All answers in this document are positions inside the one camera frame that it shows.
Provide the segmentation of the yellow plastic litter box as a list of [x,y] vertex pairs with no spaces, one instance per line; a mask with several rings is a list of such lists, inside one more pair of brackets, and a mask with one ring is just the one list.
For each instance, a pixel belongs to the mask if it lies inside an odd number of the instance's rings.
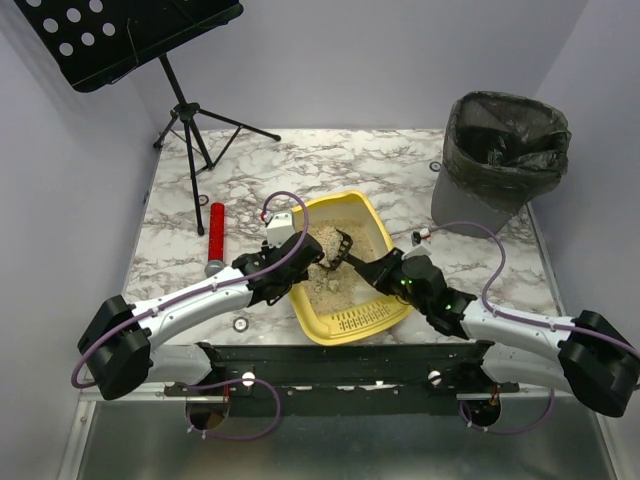
[[[393,241],[365,194],[346,191],[313,199],[307,203],[310,226],[318,221],[351,220],[364,225],[377,260],[393,247]],[[329,315],[317,316],[302,283],[295,285],[289,298],[304,333],[313,342],[334,346],[363,340],[404,320],[412,308],[393,296],[375,294],[368,301]]]

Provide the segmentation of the black slotted litter scoop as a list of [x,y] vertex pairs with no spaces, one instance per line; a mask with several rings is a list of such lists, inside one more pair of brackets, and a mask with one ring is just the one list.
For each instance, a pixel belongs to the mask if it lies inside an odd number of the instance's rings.
[[347,263],[354,268],[365,265],[366,262],[364,260],[351,254],[352,237],[339,229],[336,229],[336,232],[340,236],[336,252],[332,255],[325,254],[318,266],[325,271],[335,271],[343,263]]

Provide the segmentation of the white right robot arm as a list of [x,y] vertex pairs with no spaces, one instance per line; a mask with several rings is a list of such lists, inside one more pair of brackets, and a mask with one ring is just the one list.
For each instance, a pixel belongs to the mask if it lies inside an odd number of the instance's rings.
[[499,310],[448,286],[425,254],[393,249],[372,262],[347,261],[366,283],[408,303],[439,333],[490,342],[482,369],[494,382],[562,390],[599,414],[625,413],[639,381],[639,354],[601,314]]

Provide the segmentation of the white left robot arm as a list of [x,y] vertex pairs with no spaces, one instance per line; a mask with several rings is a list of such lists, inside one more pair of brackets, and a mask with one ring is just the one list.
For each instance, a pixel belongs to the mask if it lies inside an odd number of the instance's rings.
[[323,256],[313,236],[297,232],[279,247],[242,254],[213,276],[162,298],[137,305],[121,295],[105,300],[77,344],[93,377],[89,384],[103,399],[116,400],[146,382],[201,382],[212,370],[203,347],[189,346],[176,356],[163,345],[219,315],[277,303]]

